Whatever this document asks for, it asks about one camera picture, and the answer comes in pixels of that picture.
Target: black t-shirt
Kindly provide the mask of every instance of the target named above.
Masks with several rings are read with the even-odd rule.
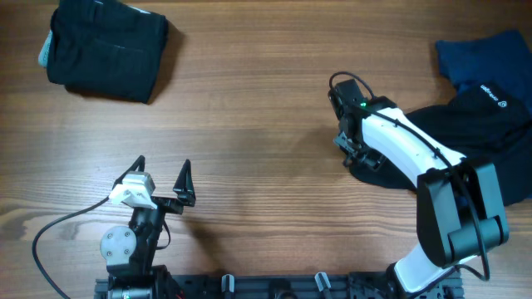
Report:
[[[147,103],[168,22],[116,0],[62,0],[50,27],[48,80]]]
[[[497,171],[505,205],[532,194],[532,121],[522,101],[494,83],[471,87],[448,105],[434,105],[406,115],[414,125],[446,147],[467,157],[486,156]],[[362,182],[392,189],[414,189],[389,160],[373,172],[353,165]]]

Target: wood grain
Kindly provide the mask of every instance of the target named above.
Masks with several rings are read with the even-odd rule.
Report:
[[[416,243],[415,197],[342,167],[328,77],[355,71],[409,111],[454,95],[438,75],[436,40],[517,27],[532,42],[527,2],[134,1],[179,30],[158,96],[141,105],[48,82],[37,55],[56,3],[0,4],[2,298],[57,297],[32,260],[33,237],[105,197],[139,154],[159,195],[192,160],[197,206],[168,217],[172,244],[155,259],[174,274],[383,270]],[[469,298],[532,293],[532,202],[507,214],[492,281],[464,275]],[[101,235],[130,215],[105,204],[42,237],[44,266],[67,294],[91,298],[106,276]]]

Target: black cloth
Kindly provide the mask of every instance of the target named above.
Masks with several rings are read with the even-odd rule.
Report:
[[[475,41],[436,43],[440,73],[457,93],[492,81],[532,114],[532,54],[517,30]]]
[[[505,205],[532,194],[532,121],[522,101],[496,84],[473,86],[448,105],[416,110],[406,117],[450,149],[467,157],[485,156],[497,172]],[[373,172],[353,165],[350,172],[362,182],[392,189],[414,189],[389,160]]]
[[[61,0],[50,27],[50,82],[148,102],[168,35],[164,16],[115,0]]]

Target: black cable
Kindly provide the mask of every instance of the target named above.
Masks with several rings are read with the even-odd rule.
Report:
[[[335,96],[337,96],[339,98],[342,98],[342,96],[333,87],[333,79],[334,79],[335,76],[338,76],[338,75],[348,75],[348,76],[352,76],[353,78],[357,79],[358,81],[360,81],[364,85],[364,87],[366,87],[366,89],[369,91],[370,95],[372,95],[372,98],[375,98],[375,95],[373,95],[373,91],[367,85],[366,82],[364,82],[362,79],[360,79],[360,77],[358,77],[358,76],[356,76],[356,75],[354,75],[354,74],[352,74],[350,72],[347,72],[347,71],[339,71],[337,73],[334,73],[331,76],[331,78],[329,79],[329,87],[331,87],[331,91],[334,93]],[[421,136],[419,133],[417,133],[415,130],[413,130],[409,126],[402,124],[399,120],[394,120],[394,119],[392,119],[391,117],[389,117],[387,115],[384,115],[384,114],[376,112],[376,111],[370,111],[370,110],[368,110],[368,109],[366,109],[366,108],[364,108],[362,106],[359,106],[359,105],[354,105],[353,107],[355,107],[355,108],[357,108],[359,110],[363,110],[363,111],[365,111],[365,112],[367,112],[369,114],[372,114],[372,115],[378,116],[380,118],[383,118],[384,120],[390,121],[395,126],[402,127],[404,130],[408,131],[409,133],[414,135],[417,139],[419,139],[430,150],[432,150],[434,152],[434,155],[436,157],[438,157],[439,159],[441,159],[441,161],[447,166],[447,169],[451,173],[451,176],[452,176],[453,180],[455,181],[455,184],[458,186],[458,189],[460,190],[462,195],[465,196],[465,199],[467,200],[467,203],[469,205],[470,214],[471,214],[471,217],[473,218],[473,225],[475,226],[476,240],[478,242],[478,246],[479,246],[479,250],[480,250],[480,258],[482,259],[482,267],[484,269],[484,275],[480,274],[478,271],[476,271],[475,269],[473,269],[472,267],[469,267],[467,265],[458,264],[458,265],[455,265],[455,269],[465,269],[465,270],[471,272],[476,277],[478,277],[480,280],[482,280],[484,282],[489,281],[490,280],[490,264],[488,263],[487,252],[485,250],[484,239],[482,237],[482,232],[480,230],[479,217],[478,217],[478,214],[476,212],[475,203],[473,203],[473,199],[471,198],[471,196],[469,194],[469,191],[467,190],[466,185],[461,180],[461,178],[458,175],[458,173],[455,171],[455,169],[452,166],[451,162],[449,162],[449,160],[447,160],[447,158],[440,152],[440,150],[437,149],[430,142],[428,142],[423,136]]]
[[[41,270],[41,273],[42,275],[44,276],[44,278],[46,278],[48,280],[48,283],[50,283],[50,285],[59,293],[59,295],[61,295],[61,297],[63,298],[70,298],[69,296],[67,296],[58,286],[57,284],[50,278],[50,276],[48,275],[47,271],[44,270],[44,267],[42,266],[41,264],[41,261],[39,260],[39,256],[37,255],[37,242],[39,241],[39,238],[41,237],[41,235],[46,232],[49,228],[51,228],[52,226],[62,222],[62,221],[65,221],[69,218],[72,218],[72,217],[75,217],[75,216],[78,216],[78,215],[81,215],[83,213],[87,213],[95,208],[98,208],[100,207],[102,204],[104,204],[107,200],[109,200],[109,197],[106,197],[104,198],[102,201],[100,201],[99,203],[93,205],[93,206],[90,206],[89,208],[85,208],[81,211],[78,211],[78,212],[75,212],[75,213],[71,213],[71,214],[68,214],[67,216],[63,216],[59,219],[56,219],[52,222],[50,222],[49,224],[47,224],[44,228],[41,228],[41,230],[39,231],[39,233],[37,233],[37,236],[35,236],[35,238],[33,239],[33,244],[32,244],[32,254],[33,254],[33,259],[35,260],[35,263],[37,264],[37,267],[39,268],[39,270]]]
[[[144,171],[144,166],[145,166],[145,158],[144,156],[139,156],[139,158],[136,159],[135,163],[133,163],[132,166],[130,166],[130,168],[128,170],[126,170],[120,177],[118,177],[118,179],[115,180],[115,183],[113,184],[113,188],[115,188],[115,186],[117,186],[118,184],[120,184],[123,180],[123,178],[126,176],[126,174],[130,171],[135,171],[135,170],[139,170],[139,171]],[[42,263],[41,261],[39,260],[39,256],[37,255],[37,242],[39,241],[39,238],[41,237],[41,235],[46,232],[49,228],[51,228],[52,226],[60,223],[60,222],[63,222],[67,219],[70,219],[70,218],[73,218],[75,216],[79,216],[83,213],[87,213],[95,208],[98,208],[100,207],[102,204],[104,204],[105,202],[107,202],[107,200],[109,200],[109,196],[105,197],[102,201],[100,201],[99,203],[96,203],[92,206],[90,206],[89,208],[85,208],[81,211],[78,211],[78,212],[75,212],[75,213],[71,213],[71,214],[68,214],[67,216],[63,216],[59,219],[56,219],[52,222],[50,222],[49,224],[45,225],[44,228],[41,228],[41,230],[39,231],[39,233],[37,233],[37,235],[35,236],[35,238],[33,239],[33,244],[32,244],[32,255],[33,255],[33,260],[35,261],[35,263],[37,264],[37,267],[39,268],[39,270],[41,271],[42,275],[44,276],[44,278],[46,278],[46,280],[48,281],[48,283],[50,283],[50,285],[54,288],[54,290],[56,290],[57,293],[59,293],[59,295],[61,295],[61,297],[65,298],[65,299],[70,299],[69,296],[67,296],[65,294],[65,292],[63,292],[61,290],[61,288],[59,288],[59,286],[50,278],[50,276],[48,275],[47,271],[44,269],[44,267],[42,266]]]
[[[356,79],[357,81],[359,81],[360,83],[362,83],[364,85],[364,88],[367,89],[367,91],[369,91],[369,94],[370,96],[372,96],[372,99],[375,99],[375,94],[373,93],[372,91],[372,88],[359,76],[349,72],[349,71],[339,71],[339,72],[335,72],[334,74],[332,74],[331,78],[329,78],[329,88],[331,89],[331,91],[335,91],[334,88],[333,88],[333,80],[336,76],[340,76],[340,75],[347,75],[347,76],[351,76],[353,77],[354,79]]]
[[[165,227],[166,233],[168,233],[168,244],[166,244],[165,246],[157,246],[155,250],[162,250],[162,249],[167,248],[170,245],[171,236],[170,236],[170,230],[168,229],[168,224],[166,224],[166,220],[163,220],[163,226]]]

